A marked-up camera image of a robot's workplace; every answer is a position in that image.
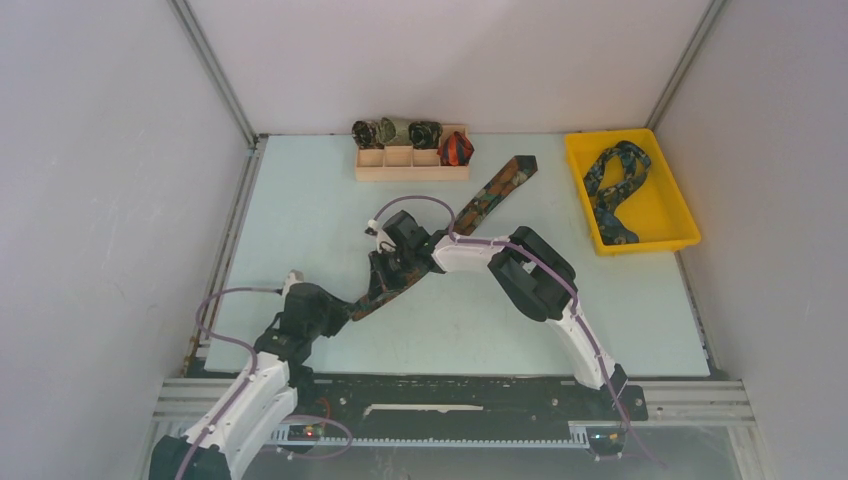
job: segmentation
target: gray wall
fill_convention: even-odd
[[[719,360],[784,479],[844,478],[848,3],[731,2],[658,129]]]
[[[202,0],[253,126],[350,133],[360,118],[471,131],[632,127],[708,0]]]
[[[246,146],[165,0],[0,2],[0,478],[127,478]]]

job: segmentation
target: purple cable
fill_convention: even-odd
[[[374,217],[374,219],[376,220],[377,217],[379,217],[391,205],[394,205],[395,203],[397,203],[401,200],[412,200],[412,199],[430,200],[430,201],[433,201],[433,202],[436,202],[436,203],[442,205],[443,207],[445,207],[448,210],[448,212],[450,213],[450,216],[451,216],[451,223],[448,226],[448,237],[450,237],[450,239],[453,240],[454,242],[456,242],[456,243],[466,243],[466,244],[475,244],[475,245],[497,245],[497,246],[500,246],[500,247],[506,247],[506,248],[515,250],[516,252],[524,255],[530,261],[532,261],[536,265],[538,265],[539,268],[544,270],[545,273],[547,273],[548,275],[553,277],[553,279],[556,280],[557,283],[559,283],[560,285],[562,285],[563,288],[565,288],[565,290],[571,295],[571,298],[574,300],[571,303],[571,313],[572,313],[572,315],[574,315],[574,319],[577,321],[577,324],[580,325],[580,328],[583,330],[583,333],[586,334],[586,338],[589,339],[589,343],[592,345],[592,349],[595,351],[595,357],[598,358],[598,365],[601,367],[601,375],[604,377],[604,382],[606,383],[607,389],[609,389],[610,395],[612,396],[613,403],[615,404],[615,408],[616,408],[616,410],[618,410],[618,414],[621,416],[621,421],[627,427],[626,431],[630,431],[633,434],[633,438],[636,440],[636,443],[639,444],[639,447],[642,449],[643,452],[645,452],[645,455],[651,461],[653,461],[654,463],[656,463],[657,465],[659,465],[662,468],[667,468],[667,465],[662,460],[658,459],[648,449],[648,447],[645,445],[644,442],[642,442],[642,439],[639,437],[639,435],[636,433],[636,431],[632,429],[632,425],[630,424],[630,418],[628,418],[627,414],[624,412],[624,407],[621,405],[621,401],[619,401],[619,399],[618,399],[618,393],[616,393],[615,389],[612,387],[612,381],[610,380],[609,372],[607,372],[607,368],[604,365],[604,362],[600,361],[601,348],[600,348],[600,346],[598,346],[598,342],[595,340],[595,337],[592,335],[592,331],[589,330],[589,327],[586,324],[586,321],[583,319],[583,317],[581,315],[579,315],[577,313],[577,304],[578,304],[579,300],[578,300],[578,297],[577,297],[577,292],[574,291],[574,288],[572,288],[571,285],[569,285],[568,282],[565,281],[565,279],[563,279],[558,273],[556,273],[553,268],[549,267],[547,264],[542,262],[537,256],[528,252],[527,250],[524,249],[524,247],[522,247],[520,245],[516,245],[516,244],[510,243],[510,242],[504,242],[504,241],[501,241],[501,240],[492,241],[492,240],[484,239],[484,238],[470,238],[470,237],[457,238],[453,233],[453,224],[456,221],[456,216],[454,215],[453,210],[450,208],[450,206],[447,203],[445,203],[445,202],[443,202],[443,201],[441,201],[437,198],[430,197],[430,196],[427,196],[427,195],[408,195],[408,196],[405,196],[405,197],[398,197],[398,198],[392,200],[391,202],[387,203],[385,206],[383,206],[383,208],[381,208],[380,211],[377,212],[377,215]]]
[[[345,436],[347,436],[347,443],[345,443],[344,447],[336,450],[333,453],[328,453],[326,455],[304,455],[304,454],[301,454],[301,453],[288,452],[288,455],[291,455],[294,458],[302,458],[304,460],[329,460],[331,458],[336,458],[339,455],[345,453],[346,451],[350,450],[350,447],[353,446],[353,433],[350,431],[349,428],[344,426],[344,424],[342,424],[341,422],[337,422],[337,421],[333,420],[332,418],[316,417],[314,415],[291,415],[291,416],[286,417],[286,419],[283,420],[283,423],[302,422],[302,421],[308,421],[308,422],[312,422],[312,423],[329,423],[330,425],[333,425],[334,427],[336,427],[339,430],[344,432]],[[259,451],[261,453],[268,453],[268,452],[277,453],[278,448],[282,448],[282,447],[281,446],[279,446],[279,447],[265,447],[265,448],[263,448],[262,450],[259,450]]]
[[[253,350],[252,346],[250,346],[246,342],[243,342],[243,341],[241,341],[237,338],[227,337],[225,335],[217,334],[217,333],[213,332],[212,330],[209,330],[208,328],[206,328],[205,325],[203,325],[203,318],[202,318],[203,317],[203,310],[206,308],[206,306],[209,305],[209,303],[212,302],[212,300],[215,300],[216,298],[218,298],[222,295],[226,295],[228,293],[233,293],[233,292],[261,292],[261,293],[275,293],[277,295],[280,295],[282,293],[282,291],[281,290],[275,290],[273,288],[261,288],[261,287],[225,288],[224,290],[221,290],[219,292],[213,293],[212,295],[209,295],[202,302],[200,302],[200,306],[197,307],[197,311],[194,314],[194,323],[197,325],[197,328],[199,328],[200,331],[205,333],[208,337],[216,338],[218,340],[223,340],[227,343],[232,343],[234,345],[238,345],[238,346],[244,348],[245,350],[247,350],[250,353],[250,373],[253,374],[253,373],[256,372],[256,369],[259,365],[259,357],[256,355],[256,352]],[[235,401],[238,399],[239,395],[241,395],[241,393],[244,391],[244,389],[247,388],[247,385],[249,383],[250,383],[250,379],[245,377],[245,379],[241,382],[241,385],[238,386],[236,391],[233,392],[233,394],[230,396],[230,398],[228,398],[227,401],[224,402],[224,405],[222,405],[221,408],[217,412],[215,412],[215,415],[212,416],[212,419],[209,420],[209,423],[207,423],[206,426],[203,427],[203,430],[200,431],[200,435],[198,435],[197,438],[194,440],[194,442],[192,442],[191,447],[189,447],[188,452],[186,452],[186,456],[183,457],[183,461],[182,461],[182,463],[180,463],[180,468],[177,470],[177,476],[175,477],[175,480],[182,480],[183,476],[185,475],[186,470],[188,470],[189,463],[191,463],[191,458],[194,456],[195,452],[197,452],[197,448],[200,446],[200,444],[203,442],[203,440],[209,435],[209,426],[210,425],[216,425],[218,423],[218,420],[220,420],[221,417],[223,417],[224,414],[227,413],[227,410],[229,410],[230,407],[233,405],[233,403],[235,403]]]
[[[450,208],[450,205],[448,205],[447,203],[445,203],[442,200],[439,200],[436,197],[431,197],[429,195],[405,195],[403,197],[398,197],[398,198],[392,200],[391,202],[383,205],[383,208],[381,208],[377,212],[377,215],[374,215],[374,220],[379,219],[380,215],[382,215],[383,212],[385,212],[387,208],[389,208],[392,205],[396,204],[397,202],[401,202],[403,200],[429,200],[431,202],[436,202],[439,205],[445,207],[445,209],[447,209],[448,213],[451,214],[451,223],[448,225],[448,237],[450,237],[451,240],[454,240],[454,241],[456,240],[456,235],[453,233],[453,224],[456,223],[456,215],[453,214],[453,210]]]

